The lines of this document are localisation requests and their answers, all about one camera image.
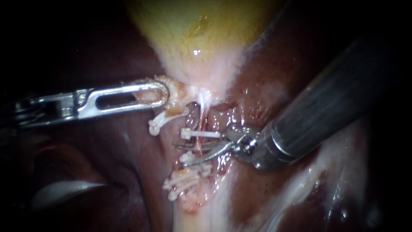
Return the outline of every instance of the hem-o-lok clip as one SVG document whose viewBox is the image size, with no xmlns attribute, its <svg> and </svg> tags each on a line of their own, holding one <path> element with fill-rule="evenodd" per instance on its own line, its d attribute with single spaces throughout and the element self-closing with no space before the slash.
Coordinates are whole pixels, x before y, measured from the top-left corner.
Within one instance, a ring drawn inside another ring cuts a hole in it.
<svg viewBox="0 0 412 232">
<path fill-rule="evenodd" d="M 202 144 L 202 151 L 209 151 L 207 154 L 198 159 L 184 162 L 183 166 L 199 165 L 228 152 L 232 153 L 233 156 L 239 160 L 250 163 L 251 154 L 259 134 L 260 129 L 245 125 L 229 126 L 224 133 L 216 131 L 192 131 L 189 128 L 182 128 L 180 131 L 181 139 L 189 140 L 191 137 L 217 138 L 217 140 Z M 186 151 L 195 149 L 195 144 L 193 143 L 173 144 L 173 146 Z"/>
</svg>

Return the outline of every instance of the laparoscopic instrument shaft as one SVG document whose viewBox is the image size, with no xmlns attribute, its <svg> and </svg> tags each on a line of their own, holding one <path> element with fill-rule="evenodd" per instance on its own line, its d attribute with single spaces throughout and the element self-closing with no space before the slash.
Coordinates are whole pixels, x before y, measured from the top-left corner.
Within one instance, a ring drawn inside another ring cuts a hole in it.
<svg viewBox="0 0 412 232">
<path fill-rule="evenodd" d="M 298 160 L 366 113 L 399 75 L 390 43 L 361 36 L 264 127 L 252 164 L 270 171 Z"/>
</svg>

